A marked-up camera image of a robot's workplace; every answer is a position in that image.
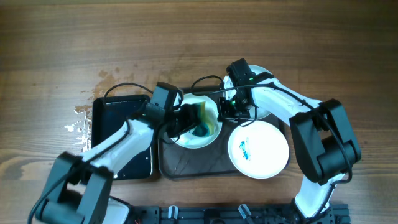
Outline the green yellow sponge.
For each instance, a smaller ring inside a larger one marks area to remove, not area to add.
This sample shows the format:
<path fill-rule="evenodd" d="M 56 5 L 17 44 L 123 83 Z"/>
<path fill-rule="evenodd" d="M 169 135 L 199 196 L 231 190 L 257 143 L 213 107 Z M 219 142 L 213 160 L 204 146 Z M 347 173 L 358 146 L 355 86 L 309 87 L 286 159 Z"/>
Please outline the green yellow sponge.
<path fill-rule="evenodd" d="M 213 110 L 207 108 L 206 102 L 198 102 L 193 104 L 197 109 L 199 124 L 193 129 L 192 134 L 196 137 L 208 137 L 215 133 L 215 122 Z"/>

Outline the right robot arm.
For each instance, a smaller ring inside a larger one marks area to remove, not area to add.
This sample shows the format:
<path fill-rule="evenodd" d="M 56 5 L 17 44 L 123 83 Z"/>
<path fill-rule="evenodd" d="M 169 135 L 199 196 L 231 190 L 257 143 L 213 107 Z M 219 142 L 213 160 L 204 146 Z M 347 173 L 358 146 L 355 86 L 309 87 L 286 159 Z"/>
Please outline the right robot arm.
<path fill-rule="evenodd" d="M 219 103 L 221 119 L 245 118 L 250 108 L 264 108 L 290 127 L 296 160 L 304 174 L 293 211 L 304 223 L 325 218 L 336 186 L 351 181 L 352 167 L 361 159 L 343 105 L 336 99 L 322 102 L 300 95 L 267 70 L 230 70 L 221 91 L 226 94 Z"/>

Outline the white plate back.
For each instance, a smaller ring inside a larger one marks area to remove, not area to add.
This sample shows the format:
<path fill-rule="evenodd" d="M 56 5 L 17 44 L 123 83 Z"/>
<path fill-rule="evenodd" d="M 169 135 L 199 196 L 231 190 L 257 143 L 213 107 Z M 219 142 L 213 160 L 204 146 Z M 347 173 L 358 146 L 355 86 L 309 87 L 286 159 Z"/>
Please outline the white plate back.
<path fill-rule="evenodd" d="M 270 73 L 270 71 L 268 71 L 266 68 L 260 67 L 258 65 L 249 65 L 249 68 L 251 69 L 252 72 L 254 72 L 256 75 L 262 73 L 262 72 L 268 72 Z M 233 82 L 231 81 L 231 79 L 229 78 L 228 75 L 226 75 L 223 79 L 223 83 L 224 83 L 224 88 L 232 88 L 233 87 Z M 227 100 L 231 100 L 233 98 L 233 96 L 236 94 L 236 90 L 230 90 L 230 91 L 226 91 L 223 93 L 223 96 L 227 99 Z M 258 108 L 257 109 L 257 118 L 258 119 L 263 119 L 266 116 L 270 115 L 270 111 L 264 109 L 264 108 Z M 251 108 L 249 110 L 249 114 L 250 114 L 250 119 L 254 119 L 255 117 L 255 108 Z"/>

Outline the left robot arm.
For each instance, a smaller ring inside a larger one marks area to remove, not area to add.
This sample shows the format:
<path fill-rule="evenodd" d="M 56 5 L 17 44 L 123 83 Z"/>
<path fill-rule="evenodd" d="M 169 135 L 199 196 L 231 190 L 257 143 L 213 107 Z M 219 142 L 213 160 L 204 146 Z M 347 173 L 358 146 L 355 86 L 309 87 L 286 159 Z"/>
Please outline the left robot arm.
<path fill-rule="evenodd" d="M 165 134 L 174 138 L 198 126 L 204 114 L 202 103 L 169 107 L 146 103 L 91 150 L 79 156 L 62 153 L 27 221 L 129 223 L 132 206 L 110 195 L 114 175 L 156 139 Z"/>

